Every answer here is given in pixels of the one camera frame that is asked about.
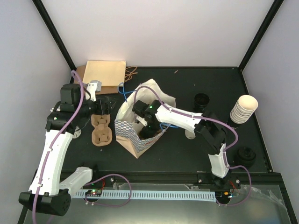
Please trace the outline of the blue checkered paper bag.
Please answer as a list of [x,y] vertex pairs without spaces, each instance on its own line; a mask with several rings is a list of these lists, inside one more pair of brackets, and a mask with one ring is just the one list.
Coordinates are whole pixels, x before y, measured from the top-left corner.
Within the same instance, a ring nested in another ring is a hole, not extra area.
[[176,106],[176,99],[165,94],[156,81],[150,79],[136,87],[117,112],[114,120],[116,141],[135,158],[139,158],[152,147],[161,138],[164,131],[161,131],[160,134],[153,138],[139,139],[139,132],[144,126],[149,126],[149,124],[144,120],[141,113],[133,112],[133,106],[138,100],[149,105],[158,98],[170,106]]

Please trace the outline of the brown pulp cup carrier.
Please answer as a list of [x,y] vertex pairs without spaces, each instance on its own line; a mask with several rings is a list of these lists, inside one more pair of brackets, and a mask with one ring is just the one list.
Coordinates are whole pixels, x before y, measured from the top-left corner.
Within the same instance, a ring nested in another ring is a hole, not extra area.
[[113,138],[112,130],[109,127],[110,114],[93,114],[91,116],[91,124],[94,127],[94,130],[92,131],[92,143],[97,147],[109,145]]

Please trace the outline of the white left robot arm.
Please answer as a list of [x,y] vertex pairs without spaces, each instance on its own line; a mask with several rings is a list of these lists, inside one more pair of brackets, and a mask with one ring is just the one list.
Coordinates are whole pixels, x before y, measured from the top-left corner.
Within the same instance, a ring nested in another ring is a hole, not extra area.
[[60,180],[65,154],[80,120],[109,111],[108,103],[96,98],[100,89],[101,82],[91,81],[82,101],[79,84],[65,84],[61,88],[61,99],[47,117],[44,150],[38,170],[29,190],[19,195],[19,203],[27,209],[63,216],[69,209],[71,198],[85,184],[96,186],[100,182],[100,174],[89,167],[78,167],[65,180]]

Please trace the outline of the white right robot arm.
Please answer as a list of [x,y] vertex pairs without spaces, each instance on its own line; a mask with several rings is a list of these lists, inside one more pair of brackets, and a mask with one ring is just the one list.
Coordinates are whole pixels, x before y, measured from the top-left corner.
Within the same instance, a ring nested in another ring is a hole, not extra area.
[[189,139],[199,138],[200,148],[205,150],[211,163],[212,182],[218,189],[229,183],[229,164],[225,152],[227,132],[213,113],[193,113],[161,104],[154,100],[151,104],[138,100],[132,112],[143,128],[139,136],[145,140],[163,131],[167,125],[185,130]]

